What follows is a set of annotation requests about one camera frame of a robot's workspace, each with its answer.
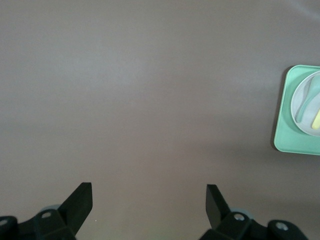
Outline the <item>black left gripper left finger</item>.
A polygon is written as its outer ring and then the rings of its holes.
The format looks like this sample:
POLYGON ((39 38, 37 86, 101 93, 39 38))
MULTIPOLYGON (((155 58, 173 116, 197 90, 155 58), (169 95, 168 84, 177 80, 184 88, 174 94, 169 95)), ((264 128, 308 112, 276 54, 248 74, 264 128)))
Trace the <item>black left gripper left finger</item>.
POLYGON ((75 240, 93 208, 90 182, 81 183, 57 208, 46 209, 31 219, 18 222, 14 216, 0 217, 2 240, 75 240))

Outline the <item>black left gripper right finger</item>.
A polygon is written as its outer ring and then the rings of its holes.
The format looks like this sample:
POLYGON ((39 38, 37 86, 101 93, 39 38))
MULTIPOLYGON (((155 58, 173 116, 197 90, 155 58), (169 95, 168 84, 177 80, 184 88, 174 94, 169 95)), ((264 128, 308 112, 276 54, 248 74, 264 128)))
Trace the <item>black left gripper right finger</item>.
POLYGON ((286 220, 271 220, 267 226, 247 214, 231 210, 215 184, 206 186, 205 211, 211 228, 201 240, 305 240, 306 235, 286 220))

